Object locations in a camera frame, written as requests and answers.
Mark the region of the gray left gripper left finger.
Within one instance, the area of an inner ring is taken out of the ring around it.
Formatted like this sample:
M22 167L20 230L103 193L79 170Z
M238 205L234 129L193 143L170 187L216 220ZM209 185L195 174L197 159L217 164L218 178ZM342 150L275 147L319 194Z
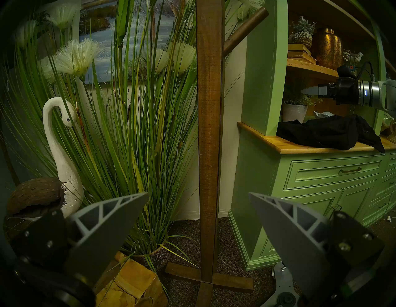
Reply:
M68 217L61 210L49 212L12 239L11 247L35 266L93 286L148 200L143 192L96 202Z

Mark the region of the gray left gripper right finger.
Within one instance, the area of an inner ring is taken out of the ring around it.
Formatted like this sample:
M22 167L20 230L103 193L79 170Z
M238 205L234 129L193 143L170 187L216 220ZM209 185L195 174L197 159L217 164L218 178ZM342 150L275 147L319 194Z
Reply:
M329 219L289 200L255 192L249 199L306 299L354 298L374 278L384 242L346 212Z

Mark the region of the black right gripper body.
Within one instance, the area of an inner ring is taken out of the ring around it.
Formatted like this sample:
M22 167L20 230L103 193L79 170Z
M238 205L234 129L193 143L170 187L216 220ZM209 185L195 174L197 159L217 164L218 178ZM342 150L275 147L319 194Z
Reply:
M319 84L319 97L331 98L340 104L359 104L358 80L338 78L334 83Z

